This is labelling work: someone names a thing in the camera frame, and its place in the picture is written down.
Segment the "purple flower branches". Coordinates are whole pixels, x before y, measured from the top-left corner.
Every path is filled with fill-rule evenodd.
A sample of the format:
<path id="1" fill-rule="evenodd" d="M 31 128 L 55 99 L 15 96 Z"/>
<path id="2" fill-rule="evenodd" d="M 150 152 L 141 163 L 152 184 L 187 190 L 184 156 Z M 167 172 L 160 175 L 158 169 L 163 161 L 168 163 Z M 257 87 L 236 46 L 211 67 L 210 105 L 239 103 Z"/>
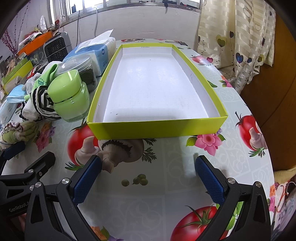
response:
<path id="1" fill-rule="evenodd" d="M 14 40 L 11 39 L 8 29 L 6 29 L 1 37 L 2 42 L 8 47 L 13 55 L 18 52 L 18 39 L 17 37 Z"/>

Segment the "heart patterned curtain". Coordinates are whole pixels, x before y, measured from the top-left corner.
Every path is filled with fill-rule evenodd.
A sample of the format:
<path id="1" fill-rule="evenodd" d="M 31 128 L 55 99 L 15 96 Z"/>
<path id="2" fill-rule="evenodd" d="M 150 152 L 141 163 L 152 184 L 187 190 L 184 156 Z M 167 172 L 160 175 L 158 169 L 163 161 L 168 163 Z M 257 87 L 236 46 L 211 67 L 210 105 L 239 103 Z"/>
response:
<path id="1" fill-rule="evenodd" d="M 266 1 L 203 1 L 198 53 L 241 92 L 260 67 L 274 62 L 276 12 Z"/>

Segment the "grey white sock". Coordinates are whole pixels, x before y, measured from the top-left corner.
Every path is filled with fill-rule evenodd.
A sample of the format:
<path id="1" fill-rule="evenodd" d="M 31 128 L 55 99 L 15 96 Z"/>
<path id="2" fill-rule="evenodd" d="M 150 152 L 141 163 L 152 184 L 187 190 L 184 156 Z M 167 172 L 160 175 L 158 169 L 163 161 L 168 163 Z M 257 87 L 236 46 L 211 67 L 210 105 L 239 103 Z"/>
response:
<path id="1" fill-rule="evenodd" d="M 22 86 L 22 91 L 25 91 L 27 94 L 29 94 L 33 88 L 33 84 L 35 81 L 44 74 L 47 70 L 49 70 L 54 64 L 61 65 L 61 61 L 52 61 L 49 64 L 45 66 L 43 71 L 41 73 L 37 72 L 33 77 L 30 77 L 27 82 Z"/>

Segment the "green floral patterned cloth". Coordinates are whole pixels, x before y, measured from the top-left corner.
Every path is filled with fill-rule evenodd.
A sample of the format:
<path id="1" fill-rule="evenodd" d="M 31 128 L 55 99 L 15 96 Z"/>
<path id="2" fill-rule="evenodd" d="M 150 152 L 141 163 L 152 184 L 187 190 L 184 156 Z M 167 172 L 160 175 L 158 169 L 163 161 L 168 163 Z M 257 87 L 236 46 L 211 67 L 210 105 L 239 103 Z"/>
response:
<path id="1" fill-rule="evenodd" d="M 34 121 L 9 121 L 1 130 L 1 150 L 17 142 L 28 142 L 36 135 L 37 130 L 38 125 Z"/>

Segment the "black white striped sock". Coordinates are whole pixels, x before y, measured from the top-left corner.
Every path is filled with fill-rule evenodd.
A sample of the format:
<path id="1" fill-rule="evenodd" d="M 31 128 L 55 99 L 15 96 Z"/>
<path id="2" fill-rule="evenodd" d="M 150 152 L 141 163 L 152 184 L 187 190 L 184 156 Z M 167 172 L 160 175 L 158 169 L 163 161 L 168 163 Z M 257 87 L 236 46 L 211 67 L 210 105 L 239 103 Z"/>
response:
<path id="1" fill-rule="evenodd" d="M 52 99 L 48 95 L 46 85 L 38 86 L 30 93 L 30 99 L 36 112 L 48 120 L 59 120 L 61 117 L 55 111 Z"/>

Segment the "grey space heater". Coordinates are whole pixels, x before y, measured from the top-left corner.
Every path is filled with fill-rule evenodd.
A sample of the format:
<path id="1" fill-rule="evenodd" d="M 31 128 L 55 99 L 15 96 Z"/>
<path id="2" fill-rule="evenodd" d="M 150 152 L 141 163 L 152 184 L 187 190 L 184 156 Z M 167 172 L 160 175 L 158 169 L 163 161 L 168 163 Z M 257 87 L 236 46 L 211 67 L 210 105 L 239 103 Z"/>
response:
<path id="1" fill-rule="evenodd" d="M 72 44 L 67 32 L 58 32 L 54 37 L 45 42 L 43 48 L 48 62 L 62 62 L 72 51 Z"/>

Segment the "yellow-green cardboard box tray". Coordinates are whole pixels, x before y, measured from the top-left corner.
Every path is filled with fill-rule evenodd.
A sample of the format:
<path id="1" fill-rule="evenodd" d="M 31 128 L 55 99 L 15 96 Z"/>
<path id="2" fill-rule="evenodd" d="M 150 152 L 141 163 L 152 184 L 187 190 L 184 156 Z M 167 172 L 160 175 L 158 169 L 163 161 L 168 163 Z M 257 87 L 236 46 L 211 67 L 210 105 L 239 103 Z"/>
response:
<path id="1" fill-rule="evenodd" d="M 99 140 L 215 133 L 227 111 L 194 63 L 175 45 L 118 47 L 93 97 L 87 124 Z"/>

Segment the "clear lidded plastic jar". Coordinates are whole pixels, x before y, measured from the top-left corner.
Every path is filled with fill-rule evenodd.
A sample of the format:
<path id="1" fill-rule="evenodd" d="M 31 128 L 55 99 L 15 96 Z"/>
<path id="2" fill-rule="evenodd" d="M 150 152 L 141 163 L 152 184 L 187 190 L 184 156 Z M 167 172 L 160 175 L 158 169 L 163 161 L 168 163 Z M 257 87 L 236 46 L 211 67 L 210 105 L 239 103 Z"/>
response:
<path id="1" fill-rule="evenodd" d="M 89 55 L 82 54 L 64 60 L 59 64 L 55 76 L 59 76 L 67 71 L 76 69 L 81 80 L 86 83 L 89 93 L 96 89 L 98 82 L 95 77 L 92 61 Z"/>

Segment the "green cream jar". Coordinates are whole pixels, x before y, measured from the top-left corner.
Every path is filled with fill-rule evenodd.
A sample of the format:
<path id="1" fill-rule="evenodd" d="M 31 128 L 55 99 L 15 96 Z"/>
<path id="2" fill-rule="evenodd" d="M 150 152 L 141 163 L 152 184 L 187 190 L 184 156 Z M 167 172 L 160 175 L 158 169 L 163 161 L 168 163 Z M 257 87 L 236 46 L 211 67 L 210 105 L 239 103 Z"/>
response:
<path id="1" fill-rule="evenodd" d="M 74 122 L 86 117 L 90 108 L 90 95 L 78 70 L 72 69 L 57 76 L 47 93 L 55 112 L 65 121 Z"/>

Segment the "green microfiber cloth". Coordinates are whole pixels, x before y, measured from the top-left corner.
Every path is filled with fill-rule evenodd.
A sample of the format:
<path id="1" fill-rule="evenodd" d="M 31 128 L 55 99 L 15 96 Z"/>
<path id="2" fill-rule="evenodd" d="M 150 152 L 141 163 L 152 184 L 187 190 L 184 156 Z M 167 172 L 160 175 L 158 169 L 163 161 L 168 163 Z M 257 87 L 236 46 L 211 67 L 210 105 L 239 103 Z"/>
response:
<path id="1" fill-rule="evenodd" d="M 34 85 L 32 87 L 32 90 L 29 91 L 29 93 L 24 96 L 25 101 L 27 101 L 30 97 L 30 93 L 36 89 L 39 86 L 49 86 L 49 84 L 53 81 L 53 79 L 55 78 L 55 74 L 56 71 L 58 69 L 59 65 L 57 61 L 52 61 L 50 62 L 44 69 L 44 71 L 42 72 L 41 76 L 38 77 L 35 82 Z"/>

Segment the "orange lidded storage box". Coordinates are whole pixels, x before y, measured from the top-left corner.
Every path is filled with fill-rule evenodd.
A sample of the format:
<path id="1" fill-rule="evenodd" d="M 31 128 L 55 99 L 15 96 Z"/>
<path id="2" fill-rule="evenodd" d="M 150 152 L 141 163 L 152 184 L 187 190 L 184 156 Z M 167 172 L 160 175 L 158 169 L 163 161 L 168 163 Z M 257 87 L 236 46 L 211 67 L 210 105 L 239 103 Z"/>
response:
<path id="1" fill-rule="evenodd" d="M 20 51 L 18 51 L 18 55 L 25 53 L 29 55 L 36 51 L 39 47 L 42 47 L 49 39 L 53 37 L 51 31 L 41 34 L 39 37 L 36 37 L 34 40 L 30 41 L 27 45 L 25 45 Z"/>

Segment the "green boxes stack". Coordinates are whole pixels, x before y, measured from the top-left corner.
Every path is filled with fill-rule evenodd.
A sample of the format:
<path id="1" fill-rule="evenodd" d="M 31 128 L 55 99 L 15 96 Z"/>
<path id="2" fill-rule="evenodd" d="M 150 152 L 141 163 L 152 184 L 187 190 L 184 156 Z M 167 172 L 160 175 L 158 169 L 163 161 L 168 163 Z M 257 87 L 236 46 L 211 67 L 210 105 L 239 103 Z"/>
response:
<path id="1" fill-rule="evenodd" d="M 9 94 L 14 87 L 16 87 L 22 79 L 27 77 L 30 71 L 33 69 L 33 65 L 27 58 L 21 60 L 12 71 L 4 77 L 1 84 L 6 94 Z"/>

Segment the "white towel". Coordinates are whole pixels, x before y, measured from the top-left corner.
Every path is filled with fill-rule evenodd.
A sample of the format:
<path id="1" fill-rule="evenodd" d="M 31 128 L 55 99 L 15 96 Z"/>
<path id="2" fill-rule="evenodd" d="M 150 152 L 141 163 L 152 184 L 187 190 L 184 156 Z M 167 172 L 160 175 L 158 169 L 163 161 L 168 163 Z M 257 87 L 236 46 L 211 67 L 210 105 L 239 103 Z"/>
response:
<path id="1" fill-rule="evenodd" d="M 22 107 L 19 117 L 24 121 L 41 122 L 44 118 L 36 111 L 31 99 Z"/>

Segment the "blue tissue pack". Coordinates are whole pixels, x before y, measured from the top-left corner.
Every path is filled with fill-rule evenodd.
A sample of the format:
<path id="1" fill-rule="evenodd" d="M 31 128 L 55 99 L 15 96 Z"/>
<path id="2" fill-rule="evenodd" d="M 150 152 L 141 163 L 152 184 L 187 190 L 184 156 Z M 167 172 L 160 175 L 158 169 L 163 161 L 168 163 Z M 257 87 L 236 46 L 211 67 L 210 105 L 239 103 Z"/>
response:
<path id="1" fill-rule="evenodd" d="M 111 37 L 112 32 L 113 29 L 105 31 L 93 39 L 80 43 L 64 58 L 63 62 L 80 55 L 88 55 L 92 61 L 94 74 L 102 75 L 116 52 L 116 40 Z"/>

